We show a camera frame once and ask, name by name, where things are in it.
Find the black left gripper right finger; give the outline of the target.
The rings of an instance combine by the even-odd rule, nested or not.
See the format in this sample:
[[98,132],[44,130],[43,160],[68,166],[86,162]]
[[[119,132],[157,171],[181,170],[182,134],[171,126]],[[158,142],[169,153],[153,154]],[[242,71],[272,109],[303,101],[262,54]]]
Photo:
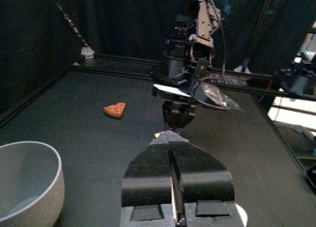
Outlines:
[[234,201],[234,186],[224,163],[171,131],[169,155],[178,175],[185,227],[245,227],[246,213]]

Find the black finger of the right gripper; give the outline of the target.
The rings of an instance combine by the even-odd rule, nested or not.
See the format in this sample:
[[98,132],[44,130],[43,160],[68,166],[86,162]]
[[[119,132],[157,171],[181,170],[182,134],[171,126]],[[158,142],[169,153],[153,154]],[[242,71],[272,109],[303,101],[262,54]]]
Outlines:
[[170,129],[174,129],[177,127],[177,114],[171,111],[171,106],[173,103],[165,101],[162,105],[162,111],[163,111],[165,123]]
[[194,104],[182,104],[179,108],[178,128],[185,128],[196,118],[197,106]]

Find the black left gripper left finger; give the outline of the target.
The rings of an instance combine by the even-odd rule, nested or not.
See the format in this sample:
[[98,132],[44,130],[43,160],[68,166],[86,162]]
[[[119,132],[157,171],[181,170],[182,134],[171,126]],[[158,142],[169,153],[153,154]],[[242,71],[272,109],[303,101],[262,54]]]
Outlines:
[[119,227],[174,227],[169,141],[161,132],[130,162],[122,179]]

